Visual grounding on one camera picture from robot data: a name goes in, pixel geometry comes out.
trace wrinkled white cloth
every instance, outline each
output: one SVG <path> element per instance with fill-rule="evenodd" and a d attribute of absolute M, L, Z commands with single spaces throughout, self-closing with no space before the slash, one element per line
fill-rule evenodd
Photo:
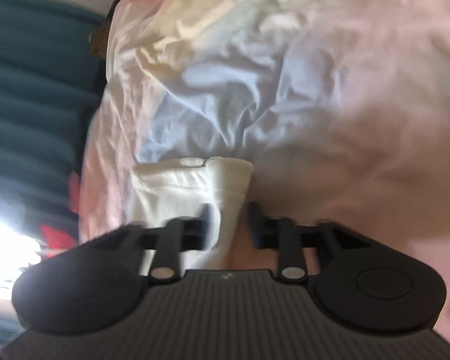
<path fill-rule="evenodd" d="M 186 269 L 225 269 L 235 228 L 248 190 L 253 165 L 213 157 L 141 163 L 132 172 L 128 222 L 163 227 L 177 217 L 198 217 L 209 205 L 210 225 L 204 251 L 181 254 Z M 147 253 L 142 273 L 148 274 L 154 253 Z"/>
<path fill-rule="evenodd" d="M 146 145 L 143 141 L 148 137 L 157 107 L 167 95 L 168 79 L 180 76 L 193 59 L 201 58 L 209 48 L 228 38 L 238 42 L 240 51 L 239 42 L 246 40 L 250 31 L 265 31 L 264 35 L 269 37 L 268 33 L 277 27 L 277 35 L 271 32 L 270 39 L 276 39 L 277 46 L 283 46 L 293 32 L 316 15 L 317 6 L 327 0 L 300 2 L 302 9 L 298 19 L 294 15 L 288 17 L 288 10 L 297 2 L 120 1 L 108 39 L 108 85 L 90 125 L 84 156 L 79 209 L 82 242 L 123 223 L 130 170 L 136 162 L 149 162 L 140 152 Z M 256 53 L 253 47 L 249 50 L 252 55 Z M 252 67 L 250 74 L 253 76 L 260 71 L 258 64 Z M 240 109 L 240 104 L 228 104 Z"/>

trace metal screw head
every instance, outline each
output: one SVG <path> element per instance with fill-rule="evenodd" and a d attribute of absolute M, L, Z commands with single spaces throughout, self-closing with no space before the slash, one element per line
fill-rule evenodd
<path fill-rule="evenodd" d="M 158 267 L 158 268 L 154 268 L 150 274 L 155 278 L 155 279 L 170 279 L 173 277 L 173 275 L 175 274 L 175 271 L 172 268 L 167 268 L 164 266 Z"/>
<path fill-rule="evenodd" d="M 297 266 L 288 266 L 287 268 L 282 269 L 281 274 L 286 279 L 297 280 L 305 276 L 307 272 Z"/>

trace teal curtain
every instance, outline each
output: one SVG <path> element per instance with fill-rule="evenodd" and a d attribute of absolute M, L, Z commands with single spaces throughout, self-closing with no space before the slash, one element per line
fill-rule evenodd
<path fill-rule="evenodd" d="M 0 0 L 0 218 L 35 238 L 41 224 L 78 238 L 68 177 L 104 88 L 89 45 L 102 21 L 58 2 Z"/>

